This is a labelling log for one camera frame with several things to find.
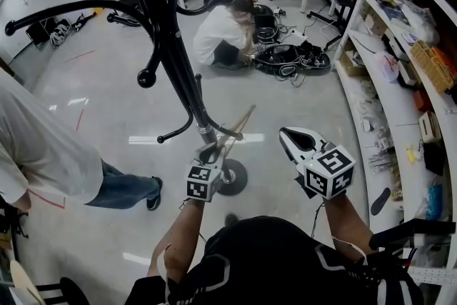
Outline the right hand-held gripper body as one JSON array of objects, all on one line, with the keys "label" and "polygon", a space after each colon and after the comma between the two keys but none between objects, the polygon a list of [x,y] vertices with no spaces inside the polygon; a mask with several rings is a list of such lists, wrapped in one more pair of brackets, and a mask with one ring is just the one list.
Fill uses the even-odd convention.
[{"label": "right hand-held gripper body", "polygon": [[328,151],[320,151],[296,165],[299,174],[296,181],[305,191],[308,198],[322,196],[330,200],[353,183],[355,159],[342,146],[338,145]]}]

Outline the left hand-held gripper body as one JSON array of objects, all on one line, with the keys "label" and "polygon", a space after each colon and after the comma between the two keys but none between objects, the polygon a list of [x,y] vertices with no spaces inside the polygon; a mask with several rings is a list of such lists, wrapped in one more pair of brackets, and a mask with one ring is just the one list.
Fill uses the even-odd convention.
[{"label": "left hand-held gripper body", "polygon": [[186,167],[186,198],[211,202],[213,196],[226,183],[224,163],[190,163]]}]

